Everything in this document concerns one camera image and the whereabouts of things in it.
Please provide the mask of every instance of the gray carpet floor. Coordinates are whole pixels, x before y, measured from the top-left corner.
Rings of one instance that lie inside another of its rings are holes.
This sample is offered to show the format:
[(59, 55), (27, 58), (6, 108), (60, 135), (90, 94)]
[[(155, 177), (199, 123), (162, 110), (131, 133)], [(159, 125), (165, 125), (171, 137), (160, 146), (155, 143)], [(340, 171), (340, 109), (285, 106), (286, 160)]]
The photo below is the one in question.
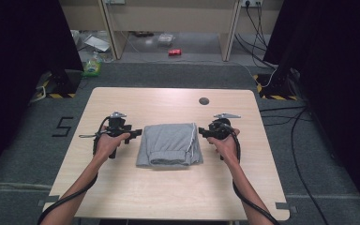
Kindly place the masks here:
[[(86, 102), (95, 87), (171, 87), (248, 89), (261, 110), (304, 106), (302, 99), (261, 99), (251, 74), (271, 73), (258, 67), (190, 64), (104, 64), (98, 77), (82, 79), (75, 98), (45, 98), (29, 106), (12, 144), (0, 157), (0, 224), (36, 224), (58, 173)], [(262, 112), (291, 218), (281, 224), (323, 224), (297, 173), (291, 149), (294, 117), (301, 109)], [(58, 129), (57, 125), (70, 127)], [(294, 155), (307, 187), (329, 224), (360, 224), (360, 195), (343, 167), (332, 157), (309, 111), (293, 133)], [(99, 224), (74, 219), (74, 224)]]

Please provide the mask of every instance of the handheld controller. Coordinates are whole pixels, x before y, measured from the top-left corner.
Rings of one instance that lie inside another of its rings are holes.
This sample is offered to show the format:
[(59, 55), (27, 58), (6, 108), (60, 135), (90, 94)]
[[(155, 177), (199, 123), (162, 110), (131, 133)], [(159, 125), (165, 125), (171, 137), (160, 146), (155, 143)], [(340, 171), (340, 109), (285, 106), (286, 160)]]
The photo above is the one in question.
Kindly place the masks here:
[[(131, 125), (125, 125), (126, 120), (123, 119), (122, 117), (127, 117), (127, 116), (120, 112), (114, 112), (113, 114), (111, 114), (110, 116), (106, 117), (103, 120), (99, 128), (99, 132), (96, 134), (96, 138), (94, 139), (95, 143), (93, 146), (93, 155), (97, 151), (98, 140), (100, 139), (102, 133), (106, 133), (111, 137), (118, 137), (123, 133), (130, 133), (130, 136), (127, 139), (125, 139), (125, 144), (128, 144), (131, 139), (135, 139), (137, 136), (142, 135), (143, 133), (142, 129), (131, 130)], [(108, 126), (106, 127), (105, 130), (101, 130), (104, 123), (107, 120), (108, 120)], [(115, 156), (116, 156), (116, 148), (113, 150), (109, 158), (115, 158)]]
[(231, 128), (231, 122), (229, 118), (241, 118), (240, 115), (233, 115), (228, 113), (222, 113), (214, 115), (214, 117), (218, 118), (214, 120), (210, 125), (209, 129), (206, 130), (202, 127), (198, 128), (198, 132), (202, 134), (204, 138), (213, 137), (218, 140), (224, 140), (229, 135), (231, 135), (230, 130), (233, 130)]

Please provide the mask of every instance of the human arm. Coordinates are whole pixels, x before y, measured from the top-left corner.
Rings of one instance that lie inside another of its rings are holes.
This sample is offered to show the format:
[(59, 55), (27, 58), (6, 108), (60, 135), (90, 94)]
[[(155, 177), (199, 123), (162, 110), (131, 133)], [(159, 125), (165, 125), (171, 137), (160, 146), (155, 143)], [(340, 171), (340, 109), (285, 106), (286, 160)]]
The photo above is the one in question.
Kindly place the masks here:
[[(110, 137), (107, 134), (102, 134), (97, 143), (97, 151), (92, 160), (86, 166), (82, 174), (78, 177), (75, 183), (66, 191), (60, 198), (64, 199), (67, 196), (86, 187), (98, 174), (98, 170), (108, 159), (108, 156), (113, 150), (121, 144), (121, 141), (128, 138), (129, 133), (121, 134), (118, 137)], [(59, 205), (53, 209), (41, 222), (43, 225), (49, 224), (70, 224), (75, 213), (78, 211), (81, 202), (83, 201), (86, 192), (75, 197), (74, 199)]]
[[(236, 135), (239, 134), (239, 129), (234, 129)], [(207, 141), (214, 144), (217, 152), (219, 152), (223, 158), (224, 162), (227, 164), (230, 173), (232, 174), (232, 180), (234, 181), (235, 185), (237, 186), (239, 192), (249, 201), (253, 202), (257, 206), (261, 207), (266, 212), (269, 212), (267, 207), (265, 206), (264, 202), (257, 194), (256, 190), (248, 181), (245, 173), (239, 165), (238, 158), (236, 156), (236, 145), (233, 137), (229, 135), (224, 140), (218, 140), (215, 138), (207, 138)], [(256, 225), (256, 224), (273, 224), (269, 219), (267, 219), (264, 215), (247, 205), (246, 203), (242, 202), (244, 207), (245, 213), (247, 215), (247, 220), (249, 224)]]

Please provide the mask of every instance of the yellow and black hazard tape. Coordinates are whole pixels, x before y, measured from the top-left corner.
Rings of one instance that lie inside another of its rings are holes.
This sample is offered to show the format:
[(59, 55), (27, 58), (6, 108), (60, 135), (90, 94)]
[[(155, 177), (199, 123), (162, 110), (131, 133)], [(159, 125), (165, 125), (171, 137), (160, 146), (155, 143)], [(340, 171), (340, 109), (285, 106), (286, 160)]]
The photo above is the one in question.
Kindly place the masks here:
[[(46, 81), (42, 84), (42, 86), (47, 90), (48, 85), (51, 84), (52, 74), (48, 76)], [(42, 97), (42, 93), (37, 95), (38, 98)], [(47, 98), (75, 98), (75, 93), (46, 93)]]
[(253, 78), (256, 81), (257, 91), (259, 93), (260, 98), (274, 99), (274, 100), (297, 100), (297, 97), (292, 93), (292, 90), (289, 90), (289, 93), (273, 93), (273, 91), (270, 90), (270, 87), (262, 87), (260, 85), (260, 83), (258, 82), (259, 75), (254, 75)]

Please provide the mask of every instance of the hand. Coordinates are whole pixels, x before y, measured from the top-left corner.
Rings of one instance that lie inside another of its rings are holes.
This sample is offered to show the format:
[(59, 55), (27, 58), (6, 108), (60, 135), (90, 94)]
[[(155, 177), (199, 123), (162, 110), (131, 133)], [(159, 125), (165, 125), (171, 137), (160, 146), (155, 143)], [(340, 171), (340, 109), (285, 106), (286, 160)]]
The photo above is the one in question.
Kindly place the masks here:
[(121, 141), (130, 137), (130, 133), (123, 133), (118, 137), (111, 137), (108, 134), (102, 134), (97, 143), (95, 158), (106, 161), (108, 156), (113, 153), (115, 148), (121, 145)]
[[(240, 130), (235, 128), (233, 130), (235, 134), (238, 136), (240, 133)], [(238, 164), (238, 158), (236, 157), (236, 145), (235, 141), (233, 140), (233, 136), (229, 135), (224, 140), (218, 140), (216, 138), (207, 138), (207, 141), (214, 144), (216, 147), (216, 151), (221, 154), (222, 157), (224, 157), (224, 162), (230, 166), (235, 164)]]

